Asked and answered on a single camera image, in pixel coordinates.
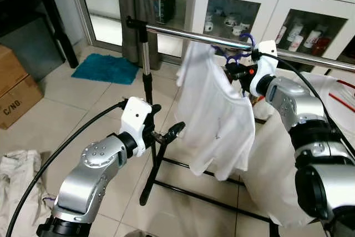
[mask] gray curtain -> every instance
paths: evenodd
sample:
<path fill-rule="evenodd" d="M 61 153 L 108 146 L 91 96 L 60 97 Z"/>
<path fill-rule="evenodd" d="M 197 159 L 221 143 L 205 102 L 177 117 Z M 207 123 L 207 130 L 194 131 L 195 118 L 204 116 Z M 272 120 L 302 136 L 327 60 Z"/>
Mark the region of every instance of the gray curtain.
<path fill-rule="evenodd" d="M 142 66 L 142 47 L 136 30 L 126 26 L 127 16 L 134 19 L 155 23 L 153 0 L 119 0 L 123 35 L 123 56 L 132 63 Z M 148 33 L 150 68 L 160 68 L 158 40 L 156 34 Z"/>

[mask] white cabinet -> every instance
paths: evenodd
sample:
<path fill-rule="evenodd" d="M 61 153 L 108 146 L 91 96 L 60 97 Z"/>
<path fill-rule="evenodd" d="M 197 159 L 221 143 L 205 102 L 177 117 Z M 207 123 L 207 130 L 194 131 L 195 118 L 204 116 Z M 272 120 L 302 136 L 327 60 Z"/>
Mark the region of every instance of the white cabinet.
<path fill-rule="evenodd" d="M 288 49 L 288 37 L 295 27 L 303 39 L 298 52 L 337 59 L 355 33 L 355 4 L 337 0 L 278 0 L 262 40 L 275 40 L 282 28 L 280 33 L 284 34 L 278 47 Z M 306 43 L 312 34 L 314 43 Z M 326 70 L 316 67 L 312 72 L 324 74 Z"/>
<path fill-rule="evenodd" d="M 248 27 L 243 31 L 261 40 L 276 3 L 277 0 L 195 0 L 191 30 L 233 39 L 233 26 L 242 24 Z"/>

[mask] tiled floor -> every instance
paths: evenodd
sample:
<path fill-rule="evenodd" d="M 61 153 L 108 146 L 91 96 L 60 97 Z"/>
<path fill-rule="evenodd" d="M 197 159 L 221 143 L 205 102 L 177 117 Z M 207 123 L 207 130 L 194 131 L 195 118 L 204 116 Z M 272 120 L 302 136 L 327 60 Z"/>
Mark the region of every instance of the tiled floor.
<path fill-rule="evenodd" d="M 93 47 L 86 48 L 80 60 L 91 53 L 112 54 Z M 174 122 L 172 110 L 179 96 L 175 85 L 177 67 L 163 64 L 153 72 L 155 103 L 162 105 L 157 116 L 157 130 L 166 131 Z M 15 149 L 36 149 L 44 158 L 68 135 L 101 110 L 122 97 L 143 97 L 141 71 L 132 85 L 71 78 L 73 70 L 66 63 L 45 77 L 40 86 L 44 99 L 36 104 L 8 130 L 0 130 L 1 154 Z M 105 138 L 120 127 L 121 111 L 116 110 L 90 126 L 53 162 L 44 175 L 49 193 L 56 194 L 61 182 L 79 160 L 79 153 L 91 141 Z M 174 141 L 166 155 L 189 161 L 194 152 Z M 151 169 L 150 153 L 129 159 L 127 165 L 110 182 L 99 215 L 92 226 L 91 237 L 123 237 L 135 229 L 159 237 L 267 237 L 268 225 L 241 214 L 219 208 L 186 195 L 155 185 L 146 206 L 139 205 L 139 196 Z M 189 170 L 162 163 L 158 178 L 185 189 L 205 194 L 229 205 L 257 212 L 245 188 L 218 182 L 213 177 L 195 177 Z M 282 237 L 321 237 L 319 224 L 305 229 L 282 229 Z"/>

